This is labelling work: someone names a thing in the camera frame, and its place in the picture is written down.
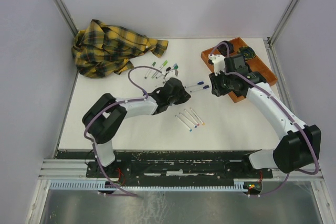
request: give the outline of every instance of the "green marker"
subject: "green marker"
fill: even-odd
[[[151,67],[154,68],[155,64],[156,64],[156,62],[153,62],[153,64],[151,65]],[[149,68],[148,71],[147,71],[147,73],[146,73],[146,75],[145,75],[145,79],[147,79],[147,77],[149,76],[149,74],[150,74],[151,71],[152,71],[152,69]]]
[[[166,66],[166,64],[168,63],[168,61],[166,60],[159,68],[159,70],[161,71],[161,69],[163,69],[164,66]],[[158,74],[159,72],[155,72],[153,75],[152,75],[152,79]]]

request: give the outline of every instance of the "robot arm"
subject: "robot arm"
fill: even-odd
[[[237,96],[243,95],[261,111],[279,137],[280,143],[274,150],[260,150],[248,156],[248,160],[254,169],[278,167],[282,172],[289,173],[313,163],[312,155],[302,134],[286,116],[285,112],[280,109],[279,104],[303,129],[318,159],[321,142],[320,129],[316,125],[307,126],[304,121],[297,118],[274,96],[265,78],[259,72],[251,71],[243,56],[224,58],[222,55],[211,55],[209,58],[214,64],[214,73],[209,75],[212,83],[212,93],[218,97],[231,91],[235,92]],[[227,73],[239,73],[270,95],[266,95],[259,88],[249,85],[239,76],[225,74],[225,71]]]
[[[112,147],[112,138],[124,119],[137,115],[156,115],[167,110],[170,105],[181,104],[190,99],[182,82],[176,78],[176,74],[166,76],[168,80],[163,87],[149,93],[146,100],[120,103],[99,116],[89,128],[89,133],[94,137],[97,146],[97,154],[104,167],[110,165],[115,156]],[[111,94],[104,94],[84,115],[82,122],[85,127],[91,120],[107,106],[130,99],[115,98]]]

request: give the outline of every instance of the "blue marker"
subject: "blue marker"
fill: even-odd
[[[209,85],[205,85],[205,86],[203,86],[203,87],[201,87],[199,89],[195,89],[195,90],[190,91],[190,93],[193,93],[193,92],[196,92],[196,91],[199,91],[199,90],[203,90],[203,89],[208,89],[208,88],[210,88],[210,86]]]
[[[198,82],[197,84],[195,84],[195,85],[191,85],[191,86],[184,86],[186,89],[187,88],[192,88],[192,87],[194,87],[194,86],[198,86],[198,85],[203,85],[204,84],[204,81],[200,81],[200,82]]]

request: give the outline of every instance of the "red wire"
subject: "red wire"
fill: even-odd
[[[259,180],[259,183],[262,182],[262,171],[260,171],[260,180]]]

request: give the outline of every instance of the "marker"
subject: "marker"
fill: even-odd
[[[194,126],[195,126],[195,128],[197,128],[197,125],[196,124],[194,124],[192,121],[190,121],[190,119],[189,118],[187,118],[184,114],[182,114],[182,113],[179,113],[181,116],[183,116],[184,118],[186,118],[191,124],[193,124]]]
[[[166,72],[171,70],[172,68],[171,67],[167,67],[166,68]],[[161,76],[165,75],[166,73],[162,72],[162,74],[160,74],[159,76],[156,76],[155,78],[160,78]]]
[[[205,85],[205,86],[203,86],[203,87],[201,87],[199,89],[191,90],[190,93],[193,93],[193,92],[196,92],[196,91],[199,91],[199,90],[203,90],[203,89],[208,89],[208,88],[210,88],[210,86],[209,85]]]
[[[181,119],[181,118],[179,118],[177,115],[175,115],[175,117],[177,118],[177,119],[179,119],[187,128],[188,128],[188,130],[191,132],[191,131],[193,131],[185,122],[183,122],[183,120]]]
[[[196,114],[196,112],[190,108],[191,112],[195,115],[195,117],[197,117],[197,119],[202,123],[202,125],[204,125],[205,123],[202,121],[202,119]]]
[[[175,63],[175,64],[173,65],[173,69],[177,69],[177,68],[179,68],[179,67],[178,67],[178,65]],[[170,70],[172,70],[171,67],[166,68],[166,72],[168,72],[168,71],[170,71]],[[159,76],[157,76],[157,77],[155,77],[155,78],[160,78],[161,76],[164,76],[164,75],[166,75],[166,74],[167,74],[167,73],[162,73],[162,74],[160,74]]]
[[[191,86],[184,86],[184,88],[192,88],[192,87],[194,87],[194,86],[198,86],[198,85],[203,85],[204,84],[204,81],[200,81],[200,82],[198,82],[197,84],[195,84],[195,85],[191,85]]]
[[[199,126],[199,123],[197,122],[196,119],[194,119],[193,115],[191,115],[191,114],[189,113],[189,111],[186,110],[186,109],[184,109],[184,111],[185,111],[185,113],[187,113],[187,114],[188,114],[188,115],[189,115],[189,116],[196,122],[196,125]]]
[[[159,70],[161,71],[161,69],[163,69],[164,66],[166,66],[166,64],[168,63],[168,61],[166,60],[159,68]],[[156,71],[153,75],[152,75],[152,79],[158,74],[159,72]]]
[[[153,62],[153,64],[151,65],[151,67],[153,68],[155,66],[156,62]],[[150,72],[152,71],[152,69],[148,69],[146,75],[145,75],[145,79],[147,79],[147,77],[149,76]]]

